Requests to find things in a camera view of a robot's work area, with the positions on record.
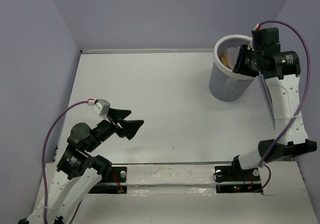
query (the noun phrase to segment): white table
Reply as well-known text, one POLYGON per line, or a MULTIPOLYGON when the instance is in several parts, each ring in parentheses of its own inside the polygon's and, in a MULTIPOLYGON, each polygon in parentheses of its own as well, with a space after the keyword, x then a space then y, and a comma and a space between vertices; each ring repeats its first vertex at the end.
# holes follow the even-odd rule
MULTIPOLYGON (((82 55, 70 104, 104 98, 113 108, 132 110, 127 119, 145 121, 131 141, 114 135, 92 155, 103 155, 113 163, 231 161, 260 140, 273 138, 257 80, 239 100, 221 102, 208 88, 212 64, 211 53, 82 55)), ((85 122, 94 128, 100 121, 86 105, 71 110, 57 160, 73 125, 85 122)), ((316 223, 297 165, 278 162, 270 167, 273 175, 264 195, 214 190, 89 194, 74 223, 316 223)), ((54 170, 51 165, 49 174, 54 170)), ((267 173, 260 172, 264 182, 267 173)))

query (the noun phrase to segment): trash can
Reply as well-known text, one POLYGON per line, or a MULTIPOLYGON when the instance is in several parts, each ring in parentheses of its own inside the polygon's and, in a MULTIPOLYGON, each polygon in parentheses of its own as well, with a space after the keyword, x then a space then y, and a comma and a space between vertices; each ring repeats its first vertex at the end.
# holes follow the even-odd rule
POLYGON ((225 50, 229 47, 249 45, 251 37, 244 35, 229 35, 220 39, 213 51, 213 67, 209 82, 211 94, 217 99, 225 102, 237 100, 249 87, 254 77, 236 74, 225 66, 220 60, 225 50))

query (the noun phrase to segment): gray wall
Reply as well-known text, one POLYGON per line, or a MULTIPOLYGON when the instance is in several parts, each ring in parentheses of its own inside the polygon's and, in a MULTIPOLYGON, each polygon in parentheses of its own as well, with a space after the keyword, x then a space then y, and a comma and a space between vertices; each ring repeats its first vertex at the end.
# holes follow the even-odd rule
MULTIPOLYGON (((295 26, 306 40, 311 54, 311 86, 308 98, 303 108, 303 122, 311 140, 320 141, 320 0, 288 0, 278 16, 278 20, 286 21, 295 26)), ((302 78, 300 93, 305 87, 306 58, 299 39, 286 28, 279 27, 282 50, 294 50, 298 52, 302 65, 302 78)), ((317 218, 320 221, 320 151, 302 156, 300 158, 302 172, 306 180, 306 186, 311 197, 317 218)))
POLYGON ((53 0, 0 0, 0 15, 0 222, 12 224, 32 211, 42 144, 68 105, 79 51, 53 0))
POLYGON ((80 49, 212 48, 286 0, 54 0, 80 49))

